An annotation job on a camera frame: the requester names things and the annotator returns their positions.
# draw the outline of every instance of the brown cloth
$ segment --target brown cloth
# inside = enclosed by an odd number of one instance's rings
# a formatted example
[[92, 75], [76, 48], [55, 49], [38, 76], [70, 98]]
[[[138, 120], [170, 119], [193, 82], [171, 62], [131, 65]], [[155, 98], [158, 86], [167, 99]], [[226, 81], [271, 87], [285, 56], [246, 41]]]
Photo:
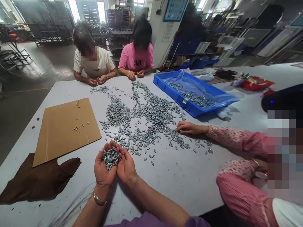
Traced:
[[69, 159], [61, 165], [53, 159], [32, 168], [34, 155], [27, 156], [15, 177], [7, 183], [0, 195], [0, 204], [54, 199], [81, 164], [80, 158]]

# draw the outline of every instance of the bracelet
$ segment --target bracelet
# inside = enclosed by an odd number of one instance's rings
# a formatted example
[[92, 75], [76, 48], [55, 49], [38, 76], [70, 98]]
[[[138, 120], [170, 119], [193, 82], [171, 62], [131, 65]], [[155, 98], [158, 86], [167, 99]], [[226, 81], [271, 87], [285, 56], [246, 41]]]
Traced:
[[96, 202], [96, 204], [98, 204], [98, 206], [104, 206], [106, 203], [107, 203], [107, 200], [104, 202], [102, 200], [100, 200], [96, 195], [95, 195], [95, 192], [93, 191], [92, 193], [93, 197], [94, 197], [94, 200]]
[[248, 159], [246, 159], [246, 160], [253, 160], [255, 163], [257, 163], [257, 165], [258, 165], [258, 168], [260, 167], [260, 165], [259, 165], [259, 163], [255, 160], [255, 159], [252, 159], [252, 158], [248, 158]]

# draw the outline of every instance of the yellow floor line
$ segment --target yellow floor line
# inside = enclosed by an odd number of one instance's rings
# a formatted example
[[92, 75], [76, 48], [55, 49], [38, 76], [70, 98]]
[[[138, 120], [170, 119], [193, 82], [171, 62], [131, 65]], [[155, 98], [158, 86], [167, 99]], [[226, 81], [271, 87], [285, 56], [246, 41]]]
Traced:
[[26, 91], [35, 91], [35, 90], [45, 90], [45, 89], [51, 89], [51, 87], [49, 87], [49, 88], [28, 89], [28, 90], [21, 90], [21, 91], [11, 91], [11, 92], [7, 92], [6, 94], [26, 92]]

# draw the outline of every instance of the dark hair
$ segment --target dark hair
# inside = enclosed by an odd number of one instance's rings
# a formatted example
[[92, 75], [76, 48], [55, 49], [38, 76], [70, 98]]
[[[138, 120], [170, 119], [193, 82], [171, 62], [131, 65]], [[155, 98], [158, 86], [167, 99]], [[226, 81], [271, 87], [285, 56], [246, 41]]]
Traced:
[[136, 22], [133, 31], [134, 47], [142, 47], [144, 50], [148, 50], [148, 46], [151, 42], [152, 27], [145, 19], [145, 15], [142, 15]]
[[82, 22], [76, 25], [73, 33], [74, 45], [78, 48], [81, 55], [91, 55], [92, 47], [95, 46], [92, 38], [92, 29], [86, 23]]

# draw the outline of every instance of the blue tray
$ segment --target blue tray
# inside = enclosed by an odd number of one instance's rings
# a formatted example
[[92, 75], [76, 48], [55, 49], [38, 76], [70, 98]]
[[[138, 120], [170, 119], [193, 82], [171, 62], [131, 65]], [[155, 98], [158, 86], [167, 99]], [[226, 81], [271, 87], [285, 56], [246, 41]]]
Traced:
[[[230, 97], [232, 95], [227, 96], [227, 97], [222, 97], [221, 104], [212, 106], [209, 109], [203, 109], [200, 106], [198, 106], [197, 104], [195, 104], [194, 102], [192, 102], [191, 100], [188, 100], [186, 102], [185, 96], [183, 96], [181, 93], [179, 93], [174, 88], [169, 86], [165, 81], [163, 81], [163, 79], [167, 79], [167, 78], [176, 78], [180, 72], [181, 71], [179, 70], [179, 71], [174, 71], [174, 72], [155, 74], [154, 84], [157, 85], [166, 94], [168, 94], [173, 100], [175, 100], [176, 103], [178, 103], [183, 109], [185, 109], [194, 118], [196, 118], [197, 116], [202, 115], [204, 113], [207, 113], [209, 111], [213, 111], [220, 107], [228, 106], [234, 102], [237, 102], [235, 100], [226, 101], [226, 102], [224, 102], [224, 100], [222, 101], [222, 99], [226, 99], [226, 100], [230, 99]], [[191, 79], [193, 79], [197, 83], [201, 84], [205, 88], [206, 92], [210, 95], [217, 96], [217, 95], [226, 94], [226, 92], [224, 92], [210, 84], [207, 84], [207, 83], [203, 82], [202, 80], [199, 80], [198, 78], [196, 78], [188, 73], [184, 73], [184, 77], [191, 77]]]

